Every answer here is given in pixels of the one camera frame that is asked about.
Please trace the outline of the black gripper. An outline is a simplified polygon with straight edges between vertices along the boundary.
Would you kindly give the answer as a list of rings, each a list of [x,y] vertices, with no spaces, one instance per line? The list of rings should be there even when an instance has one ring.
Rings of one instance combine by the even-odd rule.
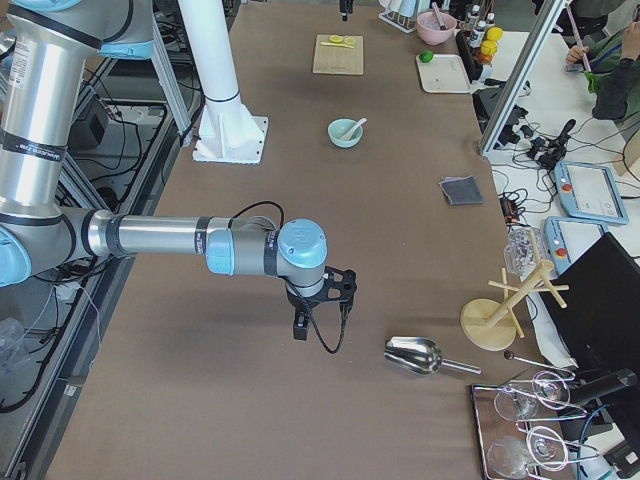
[[[348,21],[348,14],[353,13],[353,1],[352,0],[340,0],[339,11],[342,14],[342,20]]]
[[[320,289],[311,296],[305,296],[302,288],[286,282],[287,298],[295,308],[293,324],[293,338],[306,341],[308,336],[308,322],[313,309],[328,302],[337,302],[342,315],[349,317],[353,308],[354,296],[357,291],[356,273],[353,270],[339,270],[326,266],[320,280]]]

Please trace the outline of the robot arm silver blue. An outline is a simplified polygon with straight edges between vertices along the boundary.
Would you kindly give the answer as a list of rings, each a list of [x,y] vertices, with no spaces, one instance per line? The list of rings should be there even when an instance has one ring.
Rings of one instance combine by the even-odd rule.
[[[315,327],[314,308],[335,302],[348,316],[353,271],[327,265],[323,229],[309,219],[282,226],[264,217],[153,217],[63,208],[55,192],[86,61],[96,55],[148,59],[148,1],[13,1],[16,31],[1,120],[1,282],[18,284],[71,260],[186,253],[210,271],[285,282],[293,334]]]

